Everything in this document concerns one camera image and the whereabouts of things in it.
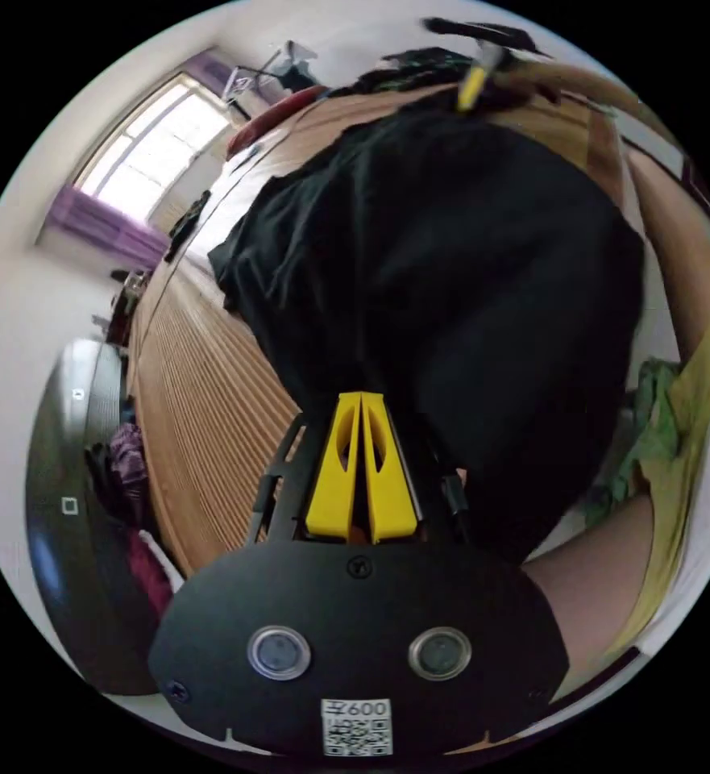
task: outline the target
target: person's arm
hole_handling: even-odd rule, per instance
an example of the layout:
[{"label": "person's arm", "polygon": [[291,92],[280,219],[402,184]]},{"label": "person's arm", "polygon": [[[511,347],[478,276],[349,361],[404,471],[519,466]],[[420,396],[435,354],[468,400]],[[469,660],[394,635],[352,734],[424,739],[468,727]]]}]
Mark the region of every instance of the person's arm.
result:
[{"label": "person's arm", "polygon": [[710,237],[696,202],[644,153],[629,151],[645,231],[661,267],[679,354],[690,359],[710,324]]},{"label": "person's arm", "polygon": [[[648,237],[661,267],[684,361],[710,325],[710,239],[698,205],[648,156],[629,154]],[[570,670],[601,659],[632,613],[650,562],[650,496],[623,503],[598,527],[525,564],[562,633]]]}]

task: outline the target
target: purple curtain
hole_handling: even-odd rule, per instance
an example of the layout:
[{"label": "purple curtain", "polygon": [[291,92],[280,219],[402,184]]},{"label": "purple curtain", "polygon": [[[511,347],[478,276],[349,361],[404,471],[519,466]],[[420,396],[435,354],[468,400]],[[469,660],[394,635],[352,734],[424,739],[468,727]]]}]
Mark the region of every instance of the purple curtain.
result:
[{"label": "purple curtain", "polygon": [[[208,48],[206,51],[202,51],[201,54],[192,56],[183,64],[183,70],[191,78],[199,81],[199,83],[219,97],[223,96],[231,74],[234,72],[234,69],[229,67],[220,58],[215,48]],[[241,75],[249,77],[252,73],[245,70]],[[273,105],[284,98],[282,84],[275,78],[270,79],[266,83],[262,82],[260,87],[252,85],[250,89],[262,97],[269,105]]]},{"label": "purple curtain", "polygon": [[56,195],[46,225],[118,256],[127,268],[137,271],[156,268],[171,242],[153,226],[139,223],[71,185]]},{"label": "purple curtain", "polygon": [[223,96],[232,72],[212,48],[192,56],[183,64],[183,70],[219,97]]}]

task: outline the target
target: sticker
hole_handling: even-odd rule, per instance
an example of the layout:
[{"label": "sticker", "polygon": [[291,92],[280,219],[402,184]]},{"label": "sticker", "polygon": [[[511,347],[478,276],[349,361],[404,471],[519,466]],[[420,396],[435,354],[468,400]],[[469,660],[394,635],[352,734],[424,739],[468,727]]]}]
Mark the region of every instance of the sticker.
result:
[{"label": "sticker", "polygon": [[65,516],[77,516],[78,500],[75,497],[62,497],[62,513]]},{"label": "sticker", "polygon": [[326,755],[391,755],[389,699],[323,699],[322,745]]}]

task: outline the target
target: screw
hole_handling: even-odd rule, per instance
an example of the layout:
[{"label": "screw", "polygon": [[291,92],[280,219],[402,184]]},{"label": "screw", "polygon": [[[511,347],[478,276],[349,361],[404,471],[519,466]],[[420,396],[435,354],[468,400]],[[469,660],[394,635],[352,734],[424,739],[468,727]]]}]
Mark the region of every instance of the screw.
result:
[{"label": "screw", "polygon": [[182,683],[178,683],[177,680],[170,680],[167,683],[167,693],[179,704],[185,704],[191,698],[188,689]]},{"label": "screw", "polygon": [[353,577],[361,580],[367,578],[373,572],[373,565],[367,556],[353,556],[347,562],[347,572]]}]

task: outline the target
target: yellow shirt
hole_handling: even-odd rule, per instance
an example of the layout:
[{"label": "yellow shirt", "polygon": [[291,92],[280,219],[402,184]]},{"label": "yellow shirt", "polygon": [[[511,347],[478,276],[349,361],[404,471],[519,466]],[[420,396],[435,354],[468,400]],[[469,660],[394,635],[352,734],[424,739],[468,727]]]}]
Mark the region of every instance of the yellow shirt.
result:
[{"label": "yellow shirt", "polygon": [[669,388],[668,397],[680,448],[673,460],[640,460],[653,500],[653,545],[637,604],[610,651],[628,646],[645,628],[679,568],[685,527],[710,431],[710,327]]}]

